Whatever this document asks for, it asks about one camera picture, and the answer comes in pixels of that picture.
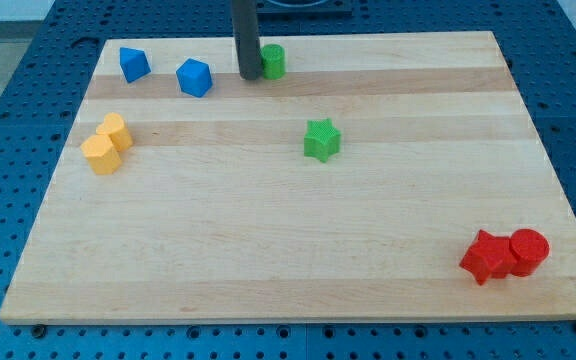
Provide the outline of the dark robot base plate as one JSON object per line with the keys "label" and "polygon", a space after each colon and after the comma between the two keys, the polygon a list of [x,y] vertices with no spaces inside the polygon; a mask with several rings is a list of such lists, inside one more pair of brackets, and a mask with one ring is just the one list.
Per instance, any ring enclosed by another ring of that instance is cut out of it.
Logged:
{"label": "dark robot base plate", "polygon": [[353,0],[257,0],[259,14],[264,15],[310,15],[351,14]]}

